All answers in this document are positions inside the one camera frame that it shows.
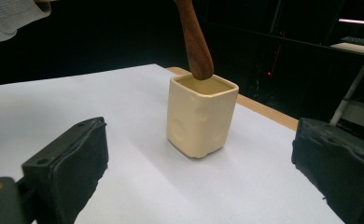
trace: beige cup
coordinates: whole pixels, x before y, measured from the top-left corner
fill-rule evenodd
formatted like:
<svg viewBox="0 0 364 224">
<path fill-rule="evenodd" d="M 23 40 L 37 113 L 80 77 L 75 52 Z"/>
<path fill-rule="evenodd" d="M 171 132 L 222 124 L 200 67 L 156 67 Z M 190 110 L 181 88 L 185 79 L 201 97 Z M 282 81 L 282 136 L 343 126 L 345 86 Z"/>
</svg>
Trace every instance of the beige cup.
<svg viewBox="0 0 364 224">
<path fill-rule="evenodd" d="M 238 86 L 212 76 L 172 77 L 168 96 L 167 137 L 185 155 L 202 158 L 223 147 L 231 126 Z"/>
</svg>

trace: brown wooden utensil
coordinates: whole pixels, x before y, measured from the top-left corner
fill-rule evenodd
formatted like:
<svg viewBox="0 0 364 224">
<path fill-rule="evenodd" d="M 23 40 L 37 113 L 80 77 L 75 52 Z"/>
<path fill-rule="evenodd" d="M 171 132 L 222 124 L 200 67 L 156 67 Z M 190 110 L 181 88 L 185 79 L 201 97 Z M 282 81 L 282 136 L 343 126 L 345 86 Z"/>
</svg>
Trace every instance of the brown wooden utensil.
<svg viewBox="0 0 364 224">
<path fill-rule="evenodd" d="M 214 64 L 197 21 L 192 0 L 174 1 L 181 18 L 190 72 L 198 80 L 208 79 L 214 74 Z"/>
</svg>

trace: gray sleeve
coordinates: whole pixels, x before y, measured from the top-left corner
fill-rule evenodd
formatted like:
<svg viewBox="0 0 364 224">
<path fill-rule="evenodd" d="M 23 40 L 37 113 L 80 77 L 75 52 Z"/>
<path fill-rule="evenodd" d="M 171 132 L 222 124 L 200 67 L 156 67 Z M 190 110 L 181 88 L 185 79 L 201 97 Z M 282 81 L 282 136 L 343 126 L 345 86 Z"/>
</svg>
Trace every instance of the gray sleeve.
<svg viewBox="0 0 364 224">
<path fill-rule="evenodd" d="M 50 12 L 50 3 L 37 5 L 34 0 L 0 0 L 0 41 L 10 39 L 17 29 L 47 17 Z"/>
</svg>

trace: cup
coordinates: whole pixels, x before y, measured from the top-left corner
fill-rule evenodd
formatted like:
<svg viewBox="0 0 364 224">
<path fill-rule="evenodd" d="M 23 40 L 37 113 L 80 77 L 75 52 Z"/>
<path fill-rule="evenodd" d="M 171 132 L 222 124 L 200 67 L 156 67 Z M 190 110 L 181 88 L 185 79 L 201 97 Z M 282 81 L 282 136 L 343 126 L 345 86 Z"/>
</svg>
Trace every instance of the cup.
<svg viewBox="0 0 364 224">
<path fill-rule="evenodd" d="M 167 138 L 182 153 L 203 158 L 222 148 L 229 133 L 238 86 L 222 77 L 197 80 L 172 77 L 168 96 Z"/>
</svg>

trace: white paper sheet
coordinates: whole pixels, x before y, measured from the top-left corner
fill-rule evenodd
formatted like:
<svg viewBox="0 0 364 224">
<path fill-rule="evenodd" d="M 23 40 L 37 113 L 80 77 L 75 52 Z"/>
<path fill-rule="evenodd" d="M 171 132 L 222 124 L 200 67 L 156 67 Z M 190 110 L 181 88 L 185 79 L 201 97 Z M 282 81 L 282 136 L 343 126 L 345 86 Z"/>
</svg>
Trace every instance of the white paper sheet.
<svg viewBox="0 0 364 224">
<path fill-rule="evenodd" d="M 237 105 L 201 160 L 165 135 L 172 73 L 155 65 L 0 86 L 0 176 L 75 123 L 104 117 L 109 167 L 76 223 L 342 223 L 291 163 L 295 133 Z"/>
</svg>

